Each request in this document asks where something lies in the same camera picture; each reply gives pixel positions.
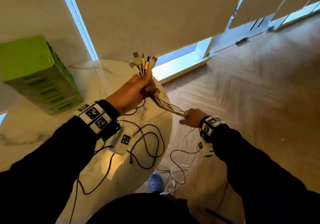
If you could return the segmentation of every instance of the white window ledge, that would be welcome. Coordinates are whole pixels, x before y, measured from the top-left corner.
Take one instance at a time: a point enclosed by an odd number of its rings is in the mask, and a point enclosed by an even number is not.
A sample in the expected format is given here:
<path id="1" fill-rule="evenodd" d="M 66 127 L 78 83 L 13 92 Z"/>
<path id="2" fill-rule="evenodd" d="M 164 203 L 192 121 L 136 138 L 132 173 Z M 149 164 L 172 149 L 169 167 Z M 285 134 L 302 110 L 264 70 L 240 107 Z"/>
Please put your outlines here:
<path id="1" fill-rule="evenodd" d="M 209 56 L 202 58 L 197 52 L 193 51 L 153 68 L 152 74 L 161 84 L 164 84 L 178 76 L 207 64 L 209 57 L 213 55 L 214 54 L 212 53 Z"/>

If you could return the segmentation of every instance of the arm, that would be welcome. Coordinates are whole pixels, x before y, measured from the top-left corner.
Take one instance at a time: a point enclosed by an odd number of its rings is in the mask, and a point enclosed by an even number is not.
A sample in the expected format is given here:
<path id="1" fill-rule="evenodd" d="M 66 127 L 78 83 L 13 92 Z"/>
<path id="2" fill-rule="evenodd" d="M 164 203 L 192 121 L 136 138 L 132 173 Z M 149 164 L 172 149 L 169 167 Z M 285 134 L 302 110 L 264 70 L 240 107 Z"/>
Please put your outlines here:
<path id="1" fill-rule="evenodd" d="M 7 217 L 10 222 L 23 219 L 55 223 L 70 197 L 74 181 L 90 162 L 96 141 L 116 133 L 119 115 L 140 104 L 148 93 L 158 95 L 159 92 L 150 70 L 143 78 L 134 76 L 113 95 L 98 102 L 111 118 L 99 133 L 74 116 L 38 149 L 1 172 L 2 218 Z"/>
<path id="2" fill-rule="evenodd" d="M 202 128 L 203 124 L 209 125 L 208 117 L 199 109 L 190 109 L 181 123 Z M 227 179 L 242 197 L 247 223 L 303 223 L 315 218 L 319 194 L 306 190 L 299 179 L 252 146 L 238 131 L 226 124 L 211 129 L 210 136 L 203 130 L 201 134 L 226 163 Z"/>

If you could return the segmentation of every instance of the hand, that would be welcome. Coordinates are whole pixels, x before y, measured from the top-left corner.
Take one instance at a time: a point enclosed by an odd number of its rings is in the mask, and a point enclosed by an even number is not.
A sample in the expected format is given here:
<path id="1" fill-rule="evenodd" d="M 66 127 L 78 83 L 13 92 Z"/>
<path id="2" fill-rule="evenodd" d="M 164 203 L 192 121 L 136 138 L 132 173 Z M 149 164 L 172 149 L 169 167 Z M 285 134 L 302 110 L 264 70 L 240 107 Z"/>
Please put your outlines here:
<path id="1" fill-rule="evenodd" d="M 186 113 L 188 115 L 184 119 L 180 120 L 179 123 L 182 125 L 188 125 L 194 128 L 199 128 L 200 121 L 204 117 L 209 116 L 207 113 L 204 113 L 200 109 L 188 109 Z"/>
<path id="2" fill-rule="evenodd" d="M 138 106 L 143 99 L 149 97 L 149 93 L 158 97 L 160 90 L 152 80 L 152 71 L 148 69 L 142 78 L 134 75 L 120 89 L 105 100 L 110 103 L 121 116 Z"/>

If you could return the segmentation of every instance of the box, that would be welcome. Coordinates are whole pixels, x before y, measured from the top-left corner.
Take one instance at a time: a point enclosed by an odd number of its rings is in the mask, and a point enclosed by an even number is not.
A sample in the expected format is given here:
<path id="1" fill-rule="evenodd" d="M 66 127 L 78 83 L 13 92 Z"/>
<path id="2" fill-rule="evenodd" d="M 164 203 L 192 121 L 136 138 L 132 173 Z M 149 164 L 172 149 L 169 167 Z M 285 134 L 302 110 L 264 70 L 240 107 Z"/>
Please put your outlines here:
<path id="1" fill-rule="evenodd" d="M 2 80 L 50 115 L 84 100 L 72 75 L 41 35 L 0 44 Z"/>

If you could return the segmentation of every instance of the round table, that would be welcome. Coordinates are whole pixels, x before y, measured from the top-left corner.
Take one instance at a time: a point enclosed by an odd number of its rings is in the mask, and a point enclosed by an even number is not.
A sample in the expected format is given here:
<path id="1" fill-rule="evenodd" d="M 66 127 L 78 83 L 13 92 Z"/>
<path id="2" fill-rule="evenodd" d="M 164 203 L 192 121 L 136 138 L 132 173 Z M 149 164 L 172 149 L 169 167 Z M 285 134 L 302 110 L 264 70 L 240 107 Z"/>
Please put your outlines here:
<path id="1" fill-rule="evenodd" d="M 68 66 L 68 69 L 74 77 L 85 103 L 106 98 L 133 76 L 128 63 L 114 60 L 77 63 Z M 157 80 L 154 79 L 154 81 L 161 91 L 159 98 L 169 102 L 164 88 Z M 24 97 L 20 97 L 8 110 L 0 127 L 0 170 L 8 169 L 14 162 L 38 148 L 59 126 L 73 116 L 75 110 L 76 107 L 56 116 L 50 116 Z M 157 134 L 160 141 L 158 154 L 166 151 L 172 130 L 172 113 L 159 108 L 150 98 L 146 99 L 145 105 L 139 108 L 135 114 L 122 116 L 119 119 L 132 121 L 140 127 L 147 124 L 156 125 L 161 132 L 164 147 L 160 134 L 154 126 L 144 127 L 143 132 Z M 121 123 L 124 127 L 130 127 L 138 131 L 138 127 L 132 123 L 124 121 L 121 121 Z M 129 150 L 141 136 L 142 134 L 138 133 L 132 138 Z M 157 148 L 157 138 L 153 134 L 148 134 L 145 139 L 148 151 L 154 155 Z M 100 139 L 97 142 L 96 150 L 102 145 L 103 142 Z M 152 166 L 154 158 L 147 154 L 143 141 L 140 141 L 134 147 L 133 153 L 142 166 L 146 168 Z M 100 151 L 82 170 L 79 179 L 86 192 L 94 189 L 102 180 L 109 167 L 111 155 L 112 152 L 109 149 Z M 115 154 L 110 172 L 98 189 L 85 196 L 79 186 L 72 220 L 77 221 L 77 223 L 85 223 L 90 215 L 108 202 L 133 193 L 152 174 L 162 157 L 163 155 L 158 157 L 153 167 L 146 170 L 141 168 L 134 158 L 132 158 L 133 163 L 130 164 L 130 154 L 128 152 L 124 155 Z M 58 223 L 69 223 L 75 200 L 75 190 L 76 183 L 74 183 L 66 207 L 58 218 Z"/>

